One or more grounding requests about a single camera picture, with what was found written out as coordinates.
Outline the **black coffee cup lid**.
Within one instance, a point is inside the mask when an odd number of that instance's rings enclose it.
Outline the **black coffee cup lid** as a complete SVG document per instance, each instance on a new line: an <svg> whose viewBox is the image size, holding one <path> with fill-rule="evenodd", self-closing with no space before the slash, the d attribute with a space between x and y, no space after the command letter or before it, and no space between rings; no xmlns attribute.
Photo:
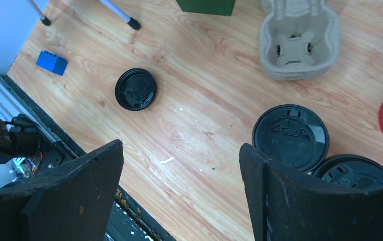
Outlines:
<svg viewBox="0 0 383 241"><path fill-rule="evenodd" d="M326 158L329 133L312 110L284 104L267 110L257 120L252 144L267 155L309 173Z"/></svg>

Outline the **green paper bag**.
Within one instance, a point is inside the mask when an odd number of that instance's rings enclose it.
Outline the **green paper bag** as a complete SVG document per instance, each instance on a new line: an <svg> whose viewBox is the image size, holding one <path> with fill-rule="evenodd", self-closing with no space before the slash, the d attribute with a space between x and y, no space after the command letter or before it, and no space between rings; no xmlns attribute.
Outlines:
<svg viewBox="0 0 383 241"><path fill-rule="evenodd" d="M176 0L184 12L230 16L235 0Z"/></svg>

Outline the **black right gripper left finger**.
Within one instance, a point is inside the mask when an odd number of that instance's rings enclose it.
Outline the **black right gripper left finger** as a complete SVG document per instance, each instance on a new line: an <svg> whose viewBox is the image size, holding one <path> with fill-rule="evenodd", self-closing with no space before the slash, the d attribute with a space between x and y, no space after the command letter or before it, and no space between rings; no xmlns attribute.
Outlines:
<svg viewBox="0 0 383 241"><path fill-rule="evenodd" d="M113 140L0 188L0 240L102 240L124 163Z"/></svg>

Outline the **cardboard cup carrier stack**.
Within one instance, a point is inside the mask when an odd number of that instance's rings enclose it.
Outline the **cardboard cup carrier stack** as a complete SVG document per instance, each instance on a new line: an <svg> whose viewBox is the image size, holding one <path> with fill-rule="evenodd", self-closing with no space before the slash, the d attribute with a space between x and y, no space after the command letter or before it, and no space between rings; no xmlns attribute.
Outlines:
<svg viewBox="0 0 383 241"><path fill-rule="evenodd" d="M340 22L325 1L261 1L267 13L259 34L263 71L277 81L310 80L340 54Z"/></svg>

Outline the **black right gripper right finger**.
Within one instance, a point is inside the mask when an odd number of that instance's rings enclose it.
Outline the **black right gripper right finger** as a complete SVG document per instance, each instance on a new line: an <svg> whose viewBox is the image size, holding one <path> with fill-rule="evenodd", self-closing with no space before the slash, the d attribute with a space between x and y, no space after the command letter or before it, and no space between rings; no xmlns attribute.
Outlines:
<svg viewBox="0 0 383 241"><path fill-rule="evenodd" d="M239 164L255 240L383 240L383 186L328 182L250 144Z"/></svg>

